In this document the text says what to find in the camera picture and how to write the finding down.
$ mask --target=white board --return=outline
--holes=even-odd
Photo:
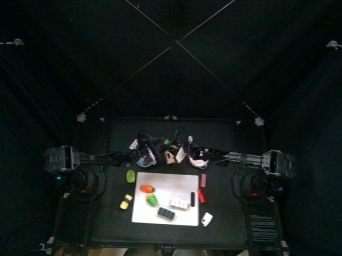
[[[151,206],[145,201],[145,193],[140,186],[151,185],[155,188],[157,206]],[[164,173],[139,172],[136,176],[132,222],[198,226],[198,185],[196,175],[179,175]],[[191,207],[191,192],[195,193],[195,206]],[[169,205],[171,198],[188,202],[187,210]],[[157,215],[157,209],[163,207],[175,213],[173,220]]]

